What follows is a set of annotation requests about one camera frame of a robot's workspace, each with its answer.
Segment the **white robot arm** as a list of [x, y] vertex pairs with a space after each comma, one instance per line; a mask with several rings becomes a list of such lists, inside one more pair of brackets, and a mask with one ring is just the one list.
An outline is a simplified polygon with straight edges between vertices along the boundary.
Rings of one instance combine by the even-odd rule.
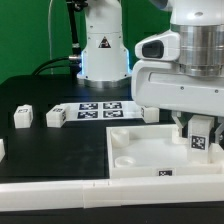
[[80, 84], [111, 88], [131, 84], [143, 108], [172, 112], [180, 128], [185, 112], [216, 117], [215, 141], [224, 133], [224, 0], [149, 0], [171, 13], [170, 28], [135, 46], [138, 62], [128, 65], [120, 0], [67, 0], [85, 12], [87, 44], [73, 43]]

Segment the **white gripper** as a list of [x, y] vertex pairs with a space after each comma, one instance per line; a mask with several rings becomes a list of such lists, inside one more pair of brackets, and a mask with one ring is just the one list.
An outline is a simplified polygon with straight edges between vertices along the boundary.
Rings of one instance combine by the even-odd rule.
[[132, 98], [139, 106], [172, 110], [180, 137], [187, 136], [186, 112], [218, 116], [215, 143], [224, 132], [224, 78], [191, 77], [169, 62], [138, 61], [133, 68]]

